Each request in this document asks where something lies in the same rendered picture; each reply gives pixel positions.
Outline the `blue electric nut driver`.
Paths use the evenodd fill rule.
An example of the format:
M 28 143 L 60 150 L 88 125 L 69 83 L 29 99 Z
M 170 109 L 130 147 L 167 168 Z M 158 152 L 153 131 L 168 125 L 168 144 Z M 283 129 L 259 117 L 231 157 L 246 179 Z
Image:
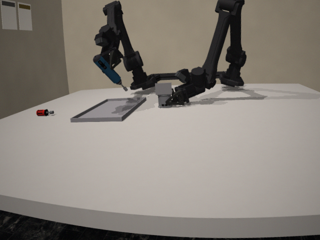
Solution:
M 93 58 L 93 62 L 106 74 L 106 76 L 117 85 L 121 85 L 125 91 L 128 89 L 122 85 L 121 77 L 116 73 L 113 69 L 110 69 L 110 65 L 105 61 L 105 59 L 101 55 L 95 55 Z

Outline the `dark grey cylinder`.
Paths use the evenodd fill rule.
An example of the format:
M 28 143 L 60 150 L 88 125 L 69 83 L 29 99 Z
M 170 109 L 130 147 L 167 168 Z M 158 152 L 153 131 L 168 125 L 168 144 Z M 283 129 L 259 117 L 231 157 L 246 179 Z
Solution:
M 171 97 L 172 94 L 161 94 L 158 95 L 158 108 L 170 108 L 171 104 L 166 104 L 166 101 Z

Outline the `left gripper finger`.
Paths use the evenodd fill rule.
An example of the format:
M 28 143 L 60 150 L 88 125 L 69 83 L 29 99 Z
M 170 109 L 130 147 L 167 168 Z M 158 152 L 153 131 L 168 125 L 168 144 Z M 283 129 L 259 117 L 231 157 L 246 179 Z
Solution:
M 174 89 L 172 88 L 172 94 L 171 95 L 173 95 L 175 92 L 174 92 Z M 171 100 L 171 102 L 172 103 L 177 103 L 178 101 L 177 101 L 177 98 L 176 97 L 174 97 L 172 100 Z
M 174 97 L 178 97 L 179 102 L 170 102 Z M 166 105 L 185 105 L 182 97 L 182 93 L 180 90 L 176 91 L 167 101 L 165 101 Z

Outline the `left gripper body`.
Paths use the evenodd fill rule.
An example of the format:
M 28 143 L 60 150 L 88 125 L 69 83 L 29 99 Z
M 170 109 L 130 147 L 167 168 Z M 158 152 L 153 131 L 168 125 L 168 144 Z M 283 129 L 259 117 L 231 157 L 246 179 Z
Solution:
M 192 98 L 192 97 L 196 96 L 196 91 L 187 94 L 186 89 L 185 89 L 185 88 L 182 88 L 182 87 L 178 87 L 178 86 L 177 86 L 177 87 L 175 87 L 174 90 L 175 90 L 175 92 L 176 92 L 177 90 L 180 90 L 180 91 L 181 91 L 181 95 L 182 95 L 183 101 L 186 102 L 186 103 L 189 103 L 189 102 L 190 102 L 190 101 L 189 101 L 189 98 Z M 174 92 L 174 93 L 175 93 L 175 92 Z M 177 96 L 176 96 L 176 99 L 177 99 L 177 102 L 179 102 L 179 99 L 178 99 Z

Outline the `grey l-shaped bracket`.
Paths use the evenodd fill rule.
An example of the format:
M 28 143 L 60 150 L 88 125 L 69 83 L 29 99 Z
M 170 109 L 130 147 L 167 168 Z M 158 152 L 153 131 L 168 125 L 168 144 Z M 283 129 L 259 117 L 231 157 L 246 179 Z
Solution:
M 172 94 L 172 83 L 155 83 L 155 95 L 170 95 Z

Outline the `red-handled nut driver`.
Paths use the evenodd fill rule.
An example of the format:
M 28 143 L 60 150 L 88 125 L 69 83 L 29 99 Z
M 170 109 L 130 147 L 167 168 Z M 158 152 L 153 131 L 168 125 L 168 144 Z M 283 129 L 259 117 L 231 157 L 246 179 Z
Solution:
M 54 114 L 54 111 L 48 111 L 48 109 L 41 109 L 36 111 L 37 116 L 48 116 L 49 113 Z

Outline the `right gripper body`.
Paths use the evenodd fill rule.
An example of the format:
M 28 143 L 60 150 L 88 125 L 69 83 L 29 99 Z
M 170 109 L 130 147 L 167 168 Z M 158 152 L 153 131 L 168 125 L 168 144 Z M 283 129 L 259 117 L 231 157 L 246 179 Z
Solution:
M 107 50 L 107 51 L 99 54 L 99 55 L 101 55 L 101 56 L 105 59 L 105 61 L 106 61 L 108 64 L 110 64 L 110 52 L 115 52 L 120 59 L 121 59 L 121 58 L 123 59 L 123 57 L 124 57 L 117 47 L 114 47 L 114 48 L 112 48 L 112 49 L 109 49 L 109 50 Z M 115 63 L 116 63 L 116 62 L 113 60 L 112 64 L 115 64 Z

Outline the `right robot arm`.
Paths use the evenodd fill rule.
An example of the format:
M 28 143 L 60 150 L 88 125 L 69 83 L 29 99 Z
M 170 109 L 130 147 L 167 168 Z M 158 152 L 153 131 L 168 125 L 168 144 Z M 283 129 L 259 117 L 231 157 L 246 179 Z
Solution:
M 120 40 L 124 50 L 123 64 L 127 72 L 132 71 L 135 86 L 149 81 L 152 76 L 144 73 L 144 66 L 140 53 L 134 51 L 130 43 L 128 33 L 123 22 L 123 11 L 120 1 L 113 1 L 103 7 L 103 13 L 107 16 L 107 25 L 104 25 L 95 35 L 95 44 L 101 46 L 101 53 L 114 47 L 119 48 Z M 121 34 L 120 34 L 121 33 Z M 148 78 L 148 79 L 147 79 Z

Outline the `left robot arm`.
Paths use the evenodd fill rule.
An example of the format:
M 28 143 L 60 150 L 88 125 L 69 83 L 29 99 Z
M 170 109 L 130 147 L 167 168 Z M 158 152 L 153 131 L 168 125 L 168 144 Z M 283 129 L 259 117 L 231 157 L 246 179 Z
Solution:
M 227 48 L 225 60 L 231 64 L 229 64 L 227 72 L 222 72 L 222 75 L 225 79 L 242 83 L 243 79 L 240 77 L 240 70 L 247 59 L 246 51 L 242 50 L 241 45 L 241 11 L 244 4 L 245 0 L 217 1 L 215 12 L 219 13 L 218 21 L 203 66 L 193 68 L 191 77 L 188 69 L 181 69 L 174 75 L 184 83 L 178 87 L 186 89 L 187 94 L 196 91 L 196 95 L 199 95 L 204 93 L 206 89 L 210 90 L 215 86 L 218 62 L 229 26 L 230 46 Z

